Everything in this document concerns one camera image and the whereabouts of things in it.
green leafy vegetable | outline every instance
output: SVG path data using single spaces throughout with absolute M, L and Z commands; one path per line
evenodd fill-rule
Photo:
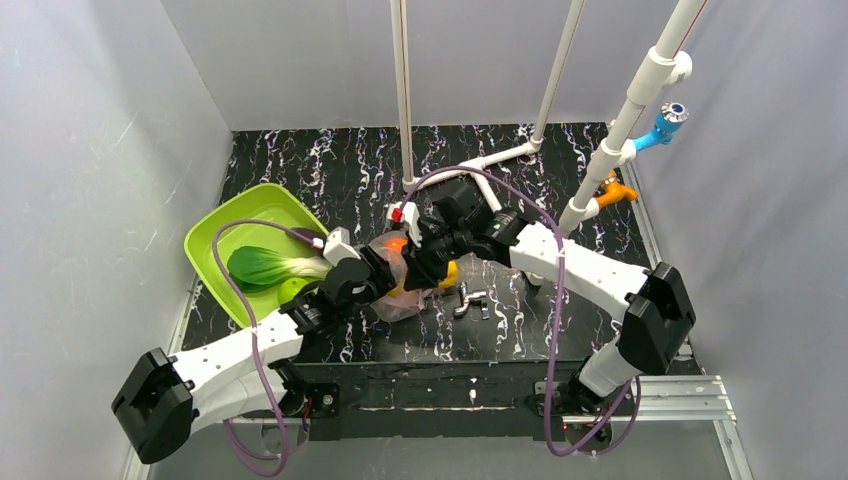
M 237 248 L 227 260 L 227 270 L 245 293 L 279 285 L 292 277 L 323 279 L 331 265 L 321 257 L 286 257 L 263 247 Z

gray floor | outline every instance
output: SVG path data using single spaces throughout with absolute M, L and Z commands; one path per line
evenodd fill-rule
M 245 444 L 261 449 L 259 427 L 238 425 Z M 311 442 L 292 455 L 280 479 L 449 480 L 518 478 L 729 479 L 712 422 L 639 422 L 618 450 L 596 460 L 558 458 L 524 438 L 402 437 Z M 156 464 L 149 480 L 252 480 L 230 450 L 223 427 L 192 436 Z

transparent plastic bag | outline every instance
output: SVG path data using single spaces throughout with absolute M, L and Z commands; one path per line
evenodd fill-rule
M 430 294 L 429 290 L 407 292 L 403 289 L 407 268 L 406 261 L 398 251 L 398 245 L 401 245 L 403 240 L 406 240 L 406 234 L 395 230 L 380 235 L 368 244 L 377 255 L 389 262 L 389 269 L 398 284 L 398 288 L 371 304 L 374 313 L 386 322 L 396 322 L 417 315 L 424 310 L 424 298 Z

green fruit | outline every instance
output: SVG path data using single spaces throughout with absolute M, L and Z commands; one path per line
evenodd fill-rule
M 300 277 L 292 277 L 286 280 L 280 285 L 280 289 L 277 290 L 277 303 L 280 305 L 289 303 L 308 284 L 309 282 Z

gray panel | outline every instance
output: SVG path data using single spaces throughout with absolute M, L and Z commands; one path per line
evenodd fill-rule
M 245 444 L 259 449 L 259 428 L 239 425 Z M 516 478 L 721 480 L 730 478 L 712 422 L 640 422 L 618 450 L 592 460 L 559 458 L 544 442 L 524 438 L 374 438 L 312 442 L 277 478 L 450 480 Z M 223 427 L 194 435 L 151 469 L 150 480 L 252 479 L 230 451 Z
M 675 142 L 637 168 L 757 478 L 845 478 L 848 4 L 710 2 Z
M 388 0 L 163 0 L 232 130 L 397 125 Z M 675 0 L 587 2 L 551 121 L 608 121 Z M 535 121 L 563 0 L 410 0 L 416 125 Z
M 3 2 L 3 478 L 118 478 L 109 411 L 167 346 L 231 135 L 158 2 Z

